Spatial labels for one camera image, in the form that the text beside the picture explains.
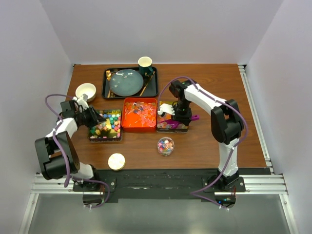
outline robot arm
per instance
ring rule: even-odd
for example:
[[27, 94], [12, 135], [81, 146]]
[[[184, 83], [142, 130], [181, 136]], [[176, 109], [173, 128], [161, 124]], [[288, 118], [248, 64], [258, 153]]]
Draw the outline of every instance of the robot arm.
[[220, 163], [218, 173], [224, 169], [229, 153], [233, 148], [231, 159], [221, 178], [223, 185], [227, 186], [239, 177], [237, 146], [235, 147], [235, 145], [239, 141], [244, 125], [236, 113], [221, 103], [226, 103], [239, 111], [238, 105], [236, 101], [232, 99], [226, 101], [216, 97], [202, 89], [199, 84], [196, 84], [196, 86], [198, 89], [190, 81], [182, 83], [180, 81], [172, 82], [169, 90], [176, 98], [178, 98], [177, 104], [174, 107], [171, 106], [171, 110], [168, 110], [168, 106], [160, 107], [159, 114], [161, 114], [162, 111], [165, 111], [172, 115], [173, 120], [189, 125], [192, 120], [192, 111], [189, 107], [191, 102], [197, 104], [210, 114], [212, 133], [215, 139], [219, 142]]
[[53, 132], [56, 132], [56, 138], [66, 153], [71, 175], [81, 179], [97, 179], [96, 170], [92, 165], [79, 162], [71, 142], [71, 137], [79, 126], [93, 127], [104, 121], [92, 106], [88, 106], [86, 100], [87, 96], [82, 95], [79, 98], [75, 97], [73, 100], [62, 102], [61, 116], [63, 119], [57, 122], [59, 127], [46, 137], [35, 141], [40, 169], [45, 179], [59, 179], [66, 175], [65, 160], [53, 140]]

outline teal plate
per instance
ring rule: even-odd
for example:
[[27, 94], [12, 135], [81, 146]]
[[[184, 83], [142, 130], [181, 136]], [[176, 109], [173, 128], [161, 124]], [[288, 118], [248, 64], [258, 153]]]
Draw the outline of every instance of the teal plate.
[[116, 72], [109, 86], [114, 94], [122, 97], [132, 96], [143, 87], [143, 77], [132, 69], [124, 69]]

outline white enclosure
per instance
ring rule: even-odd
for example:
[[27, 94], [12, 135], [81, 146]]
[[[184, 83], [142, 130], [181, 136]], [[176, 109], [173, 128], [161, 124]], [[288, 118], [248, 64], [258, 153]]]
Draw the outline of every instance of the white enclosure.
[[40, 0], [73, 63], [239, 63], [282, 0]]
[[55, 124], [44, 97], [66, 93], [74, 63], [145, 55], [247, 64], [275, 171], [285, 175], [301, 233], [310, 233], [311, 12], [308, 0], [2, 1], [0, 233], [19, 231], [38, 171], [34, 141]]
[[66, 93], [71, 63], [38, 0], [2, 1], [0, 18], [0, 233], [15, 234], [39, 167], [34, 141], [55, 122], [44, 98]]

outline cable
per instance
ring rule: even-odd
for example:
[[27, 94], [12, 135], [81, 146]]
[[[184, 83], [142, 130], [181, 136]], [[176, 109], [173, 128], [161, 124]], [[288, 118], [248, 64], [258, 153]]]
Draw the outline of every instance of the cable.
[[64, 95], [64, 94], [50, 94], [48, 96], [45, 97], [44, 102], [46, 104], [46, 106], [50, 109], [50, 111], [52, 111], [59, 119], [62, 119], [62, 117], [55, 111], [52, 109], [52, 107], [48, 104], [48, 98], [49, 97], [53, 97], [53, 96], [61, 96], [61, 97], [67, 97], [67, 98], [71, 98], [73, 99], [72, 96], [68, 96], [68, 95]]
[[58, 128], [60, 127], [60, 125], [63, 123], [63, 120], [61, 120], [59, 122], [59, 124], [55, 127], [55, 129], [53, 129], [53, 134], [52, 134], [52, 138], [55, 142], [55, 144], [58, 146], [59, 150], [62, 153], [62, 156], [64, 158], [65, 161], [65, 166], [66, 166], [66, 179], [64, 182], [64, 188], [67, 188], [68, 184], [69, 184], [69, 180], [70, 180], [70, 166], [69, 166], [69, 161], [67, 158], [67, 154], [65, 153], [63, 147], [61, 146], [60, 142], [58, 141], [57, 137], [56, 137], [56, 132], [58, 130]]
[[174, 108], [176, 104], [177, 104], [177, 101], [174, 101], [174, 102], [172, 103], [172, 107]]
[[160, 97], [161, 97], [162, 93], [163, 93], [163, 92], [166, 90], [166, 88], [171, 84], [171, 82], [176, 81], [176, 80], [181, 79], [181, 78], [188, 79], [188, 80], [195, 86], [195, 88], [196, 88], [197, 90], [199, 90], [199, 88], [196, 86], [196, 83], [195, 83], [191, 78], [189, 78], [189, 77], [184, 77], [184, 76], [182, 76], [182, 77], [174, 78], [174, 79], [171, 80], [168, 84], [166, 84], [165, 87], [161, 90], [161, 92], [160, 92], [160, 94], [159, 94], [159, 96], [158, 96], [158, 100], [157, 100], [157, 108], [158, 108], [158, 110], [159, 110]]
[[[65, 179], [65, 182], [64, 182], [64, 187], [66, 188], [67, 186], [68, 186], [68, 184], [69, 184], [69, 180], [70, 180], [70, 178], [71, 178], [71, 175], [70, 175], [70, 165], [69, 165], [69, 161], [68, 161], [68, 158], [67, 158], [67, 155], [66, 155], [66, 153], [65, 153], [65, 151], [64, 151], [64, 149], [63, 149], [63, 147], [62, 147], [62, 145], [60, 144], [60, 142], [58, 141], [58, 139], [56, 138], [56, 132], [57, 132], [57, 130], [58, 130], [58, 128], [61, 126], [61, 124], [63, 123], [63, 119], [62, 119], [62, 117], [56, 112], [56, 111], [54, 111], [53, 109], [52, 109], [52, 107], [48, 104], [48, 102], [47, 102], [47, 99], [49, 98], [49, 97], [52, 97], [52, 96], [61, 96], [61, 97], [67, 97], [67, 98], [73, 98], [73, 97], [71, 97], [71, 96], [68, 96], [68, 95], [63, 95], [63, 94], [50, 94], [50, 95], [48, 95], [46, 98], [45, 98], [45, 104], [47, 105], [47, 107], [59, 118], [59, 124], [55, 127], [55, 129], [53, 129], [53, 134], [52, 134], [52, 138], [53, 138], [53, 141], [55, 142], [55, 144], [58, 146], [58, 148], [59, 148], [59, 150], [61, 151], [61, 153], [62, 153], [62, 156], [63, 156], [63, 158], [64, 158], [64, 161], [65, 161], [65, 166], [66, 166], [66, 179]], [[107, 202], [107, 200], [108, 200], [108, 198], [109, 198], [109, 196], [110, 196], [110, 188], [109, 188], [109, 186], [108, 186], [108, 184], [106, 184], [105, 182], [103, 182], [103, 181], [99, 181], [99, 180], [90, 180], [90, 179], [80, 179], [80, 178], [75, 178], [76, 180], [83, 180], [83, 181], [86, 181], [86, 182], [91, 182], [91, 183], [99, 183], [99, 184], [103, 184], [106, 188], [107, 188], [107, 197], [106, 197], [106, 199], [102, 202], [102, 203], [100, 203], [100, 204], [98, 204], [98, 205], [96, 205], [96, 206], [92, 206], [92, 205], [90, 205], [90, 207], [89, 208], [91, 208], [91, 209], [93, 209], [93, 208], [96, 208], [96, 207], [100, 207], [100, 206], [102, 206], [105, 202]]]
[[83, 179], [83, 181], [90, 182], [90, 183], [99, 183], [99, 184], [103, 184], [103, 185], [107, 188], [107, 197], [106, 197], [106, 199], [105, 199], [102, 203], [100, 203], [100, 204], [98, 204], [98, 205], [96, 205], [96, 206], [91, 206], [91, 209], [96, 208], [96, 207], [100, 207], [100, 206], [104, 205], [104, 203], [107, 202], [107, 200], [108, 200], [108, 198], [109, 198], [109, 196], [110, 196], [110, 194], [111, 194], [111, 190], [110, 190], [108, 184], [105, 183], [105, 182], [103, 182], [103, 181], [91, 180], [91, 179]]
[[226, 160], [225, 165], [224, 165], [222, 171], [220, 172], [220, 174], [216, 177], [216, 179], [215, 179], [213, 182], [211, 182], [210, 184], [208, 184], [206, 187], [191, 192], [191, 194], [194, 195], [194, 196], [197, 196], [197, 197], [200, 197], [200, 198], [202, 198], [202, 199], [208, 200], [208, 201], [210, 201], [210, 202], [212, 202], [212, 203], [214, 203], [214, 204], [216, 204], [216, 205], [218, 205], [218, 206], [220, 206], [220, 207], [222, 207], [222, 208], [226, 208], [225, 206], [223, 206], [223, 205], [221, 205], [221, 204], [218, 204], [216, 201], [214, 201], [214, 200], [212, 200], [212, 199], [210, 199], [210, 198], [207, 198], [207, 197], [198, 195], [198, 194], [196, 194], [196, 193], [202, 192], [202, 191], [204, 191], [204, 190], [206, 190], [206, 189], [212, 187], [212, 186], [213, 186], [215, 183], [217, 183], [218, 180], [222, 177], [222, 175], [223, 175], [223, 173], [224, 173], [226, 167], [228, 166], [229, 161], [230, 161], [230, 159], [231, 159], [231, 157], [232, 157], [232, 154], [233, 154], [233, 152], [234, 152], [234, 148], [235, 148], [236, 146], [238, 146], [238, 145], [239, 145], [243, 140], [245, 140], [245, 138], [247, 137], [247, 134], [248, 134], [248, 126], [247, 126], [246, 120], [245, 120], [244, 117], [241, 115], [241, 113], [240, 113], [238, 110], [236, 110], [235, 108], [233, 108], [232, 106], [226, 104], [225, 102], [222, 102], [222, 101], [220, 101], [220, 100], [217, 100], [217, 99], [215, 99], [214, 97], [212, 97], [212, 96], [210, 96], [209, 94], [207, 94], [206, 92], [200, 90], [200, 89], [196, 86], [195, 82], [194, 82], [191, 78], [189, 78], [189, 77], [177, 77], [177, 78], [174, 78], [173, 80], [169, 81], [169, 83], [165, 85], [165, 87], [163, 88], [163, 90], [160, 92], [160, 94], [159, 94], [159, 96], [158, 96], [158, 102], [157, 102], [157, 104], [158, 104], [158, 109], [160, 108], [159, 103], [160, 103], [160, 97], [161, 97], [162, 93], [163, 93], [163, 92], [165, 91], [165, 89], [171, 84], [171, 82], [173, 82], [173, 81], [175, 81], [175, 80], [178, 80], [178, 79], [180, 79], [180, 78], [186, 78], [186, 79], [188, 79], [188, 80], [195, 86], [195, 88], [196, 88], [200, 93], [202, 93], [203, 95], [207, 96], [208, 98], [210, 98], [210, 99], [213, 100], [214, 102], [219, 103], [219, 104], [221, 104], [221, 105], [224, 105], [224, 106], [226, 106], [227, 108], [231, 109], [231, 110], [234, 111], [234, 112], [239, 116], [239, 118], [243, 121], [243, 124], [244, 124], [244, 127], [245, 127], [245, 134], [244, 134], [243, 137], [240, 138], [240, 140], [238, 141], [238, 143], [236, 143], [236, 144], [233, 146], [233, 148], [231, 149], [231, 151], [230, 151], [230, 153], [229, 153], [229, 156], [228, 156], [228, 159]]
[[235, 203], [230, 203], [229, 205], [226, 206], [226, 208], [228, 208], [229, 206], [234, 205]]

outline wooden table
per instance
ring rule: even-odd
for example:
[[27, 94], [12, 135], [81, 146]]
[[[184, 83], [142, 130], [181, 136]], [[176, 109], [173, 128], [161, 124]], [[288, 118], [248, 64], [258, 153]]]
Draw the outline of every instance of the wooden table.
[[[123, 100], [106, 100], [101, 96], [104, 70], [112, 67], [131, 65], [76, 65], [68, 89], [74, 96], [82, 83], [92, 83], [97, 88], [96, 98], [89, 104], [95, 109], [122, 109]], [[175, 77], [189, 76], [202, 88], [212, 94], [237, 101], [239, 109], [249, 126], [249, 135], [238, 147], [239, 167], [265, 167], [259, 138], [244, 86], [236, 64], [155, 64], [158, 69], [159, 90]], [[162, 100], [176, 100], [169, 90]], [[191, 122], [186, 134], [166, 133], [123, 133], [119, 143], [91, 143], [87, 138], [87, 128], [80, 127], [72, 141], [81, 162], [92, 164], [97, 169], [108, 168], [108, 158], [113, 153], [121, 153], [126, 158], [125, 169], [156, 168], [217, 168], [219, 147], [211, 133], [210, 116], [195, 104], [191, 104], [194, 115], [200, 120]], [[161, 137], [170, 136], [175, 142], [175, 150], [168, 157], [157, 152], [156, 144]]]

